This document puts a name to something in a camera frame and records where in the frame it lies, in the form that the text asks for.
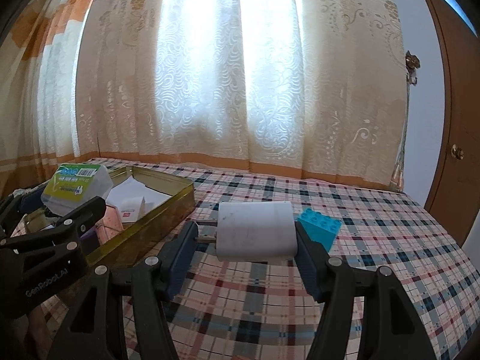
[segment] barcode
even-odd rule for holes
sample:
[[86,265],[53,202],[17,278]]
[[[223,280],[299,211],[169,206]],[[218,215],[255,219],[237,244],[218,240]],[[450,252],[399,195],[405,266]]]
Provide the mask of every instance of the barcode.
[[96,169],[82,168],[77,172],[77,176],[92,177],[96,171]]

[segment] metal screw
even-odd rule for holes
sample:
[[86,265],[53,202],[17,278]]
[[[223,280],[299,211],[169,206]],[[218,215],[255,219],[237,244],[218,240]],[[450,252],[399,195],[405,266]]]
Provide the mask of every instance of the metal screw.
[[69,243],[67,244],[67,249],[68,249],[69,251],[74,250],[76,247],[77,247],[77,243],[74,242],[74,241],[69,242]]
[[104,265],[99,265],[97,268],[95,268],[95,273],[97,275],[103,275],[107,271],[107,267]]
[[331,266],[340,266],[340,265],[342,265],[342,259],[339,259],[338,257],[330,257],[328,259],[328,263]]
[[381,266],[379,271],[383,276],[390,276],[392,274],[392,270],[387,266]]
[[158,262],[157,256],[150,256],[145,259],[145,264],[148,266],[154,266]]

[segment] purple object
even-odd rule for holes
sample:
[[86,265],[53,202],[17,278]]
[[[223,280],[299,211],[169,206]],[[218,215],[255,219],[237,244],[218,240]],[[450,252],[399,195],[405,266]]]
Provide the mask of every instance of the purple object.
[[95,249],[100,247],[100,241],[98,240],[95,226],[85,232],[85,234],[80,237],[80,243],[82,245],[82,250],[85,255],[90,254]]

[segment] curtain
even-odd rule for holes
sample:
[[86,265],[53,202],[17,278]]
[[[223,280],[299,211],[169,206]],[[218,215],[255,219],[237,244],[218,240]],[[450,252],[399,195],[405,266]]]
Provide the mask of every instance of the curtain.
[[0,47],[0,195],[81,155],[75,119],[80,38],[92,0],[32,0]]
[[400,147],[398,149],[397,160],[395,161],[394,170],[392,173],[392,178],[390,179],[390,190],[394,192],[403,192],[404,187],[404,178],[403,172],[405,169],[405,144],[407,142],[407,127],[408,127],[408,109],[410,105],[410,85],[411,83],[406,81],[406,115],[405,115],[405,123],[403,125],[403,133],[402,139],[400,141]]
[[387,189],[404,61],[393,0],[94,0],[80,152]]

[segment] gold metal tray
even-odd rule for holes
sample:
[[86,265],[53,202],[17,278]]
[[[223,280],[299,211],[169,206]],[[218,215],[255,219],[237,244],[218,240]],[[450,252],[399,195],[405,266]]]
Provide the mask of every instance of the gold metal tray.
[[[187,178],[137,166],[125,166],[109,174],[113,186],[133,176],[148,188],[171,197],[88,254],[87,262],[90,271],[99,265],[110,269],[135,265],[195,208],[194,183]],[[84,280],[85,276],[59,293],[60,298],[68,306],[74,304],[76,293]]]

